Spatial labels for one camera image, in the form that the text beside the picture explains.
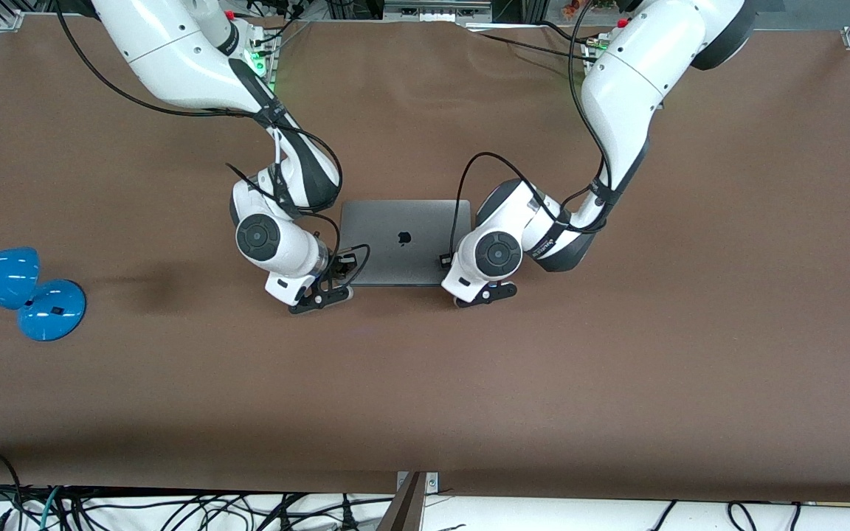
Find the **grey laptop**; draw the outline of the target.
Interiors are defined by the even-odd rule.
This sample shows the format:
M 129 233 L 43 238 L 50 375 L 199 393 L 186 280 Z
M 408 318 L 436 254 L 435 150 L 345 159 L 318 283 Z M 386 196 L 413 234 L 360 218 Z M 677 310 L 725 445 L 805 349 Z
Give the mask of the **grey laptop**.
M 440 257 L 449 239 L 470 232 L 469 201 L 346 201 L 343 246 L 369 245 L 371 257 L 356 286 L 438 287 L 446 276 Z

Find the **grey box behind table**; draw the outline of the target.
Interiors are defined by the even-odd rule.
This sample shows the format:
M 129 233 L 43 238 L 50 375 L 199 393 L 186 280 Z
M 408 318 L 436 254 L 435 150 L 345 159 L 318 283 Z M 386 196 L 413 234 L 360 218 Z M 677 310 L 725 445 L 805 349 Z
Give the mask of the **grey box behind table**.
M 490 24 L 491 0 L 382 0 L 384 21 L 452 21 Z

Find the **brown table mat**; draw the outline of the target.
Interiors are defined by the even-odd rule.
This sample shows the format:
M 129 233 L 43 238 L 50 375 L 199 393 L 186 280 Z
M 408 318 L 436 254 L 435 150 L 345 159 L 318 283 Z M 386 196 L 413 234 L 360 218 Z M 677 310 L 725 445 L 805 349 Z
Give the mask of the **brown table mat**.
M 578 268 L 514 298 L 363 288 L 292 316 L 234 245 L 243 119 L 109 91 L 55 18 L 0 37 L 0 249 L 82 285 L 64 339 L 0 308 L 27 483 L 850 501 L 850 51 L 753 34 L 688 71 Z

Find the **silver mounting plate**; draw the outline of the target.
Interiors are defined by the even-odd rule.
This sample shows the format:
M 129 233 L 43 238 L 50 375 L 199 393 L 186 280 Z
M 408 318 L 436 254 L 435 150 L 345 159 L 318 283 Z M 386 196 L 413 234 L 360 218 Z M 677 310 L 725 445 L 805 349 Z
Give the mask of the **silver mounting plate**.
M 402 488 L 402 485 L 409 474 L 409 471 L 399 471 L 397 473 L 397 491 Z M 434 471 L 429 471 L 429 473 L 422 473 L 422 475 L 423 484 L 425 484 L 425 494 L 427 496 L 438 494 L 440 491 L 439 474 L 434 473 Z

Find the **blue desk lamp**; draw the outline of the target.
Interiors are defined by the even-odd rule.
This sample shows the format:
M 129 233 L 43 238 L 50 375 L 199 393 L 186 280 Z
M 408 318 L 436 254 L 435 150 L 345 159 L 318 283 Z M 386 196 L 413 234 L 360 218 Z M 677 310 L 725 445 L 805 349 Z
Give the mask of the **blue desk lamp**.
M 14 310 L 21 333 L 34 341 L 57 341 L 77 329 L 87 308 L 76 282 L 39 282 L 41 261 L 31 246 L 0 251 L 0 307 Z

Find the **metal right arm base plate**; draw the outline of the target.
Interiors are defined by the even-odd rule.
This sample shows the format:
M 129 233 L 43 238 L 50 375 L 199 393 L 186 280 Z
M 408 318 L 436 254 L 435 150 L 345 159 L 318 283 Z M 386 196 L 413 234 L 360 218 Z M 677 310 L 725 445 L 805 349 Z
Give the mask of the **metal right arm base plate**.
M 279 28 L 263 28 L 249 40 L 250 64 L 271 91 L 276 87 L 279 67 L 281 32 Z

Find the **dark grey metal post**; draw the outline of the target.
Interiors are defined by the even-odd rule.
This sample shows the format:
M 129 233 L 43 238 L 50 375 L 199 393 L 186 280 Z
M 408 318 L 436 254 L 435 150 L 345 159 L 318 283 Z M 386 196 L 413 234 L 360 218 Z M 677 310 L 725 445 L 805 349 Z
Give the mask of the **dark grey metal post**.
M 376 531 L 421 531 L 422 512 L 428 489 L 428 473 L 406 473 Z

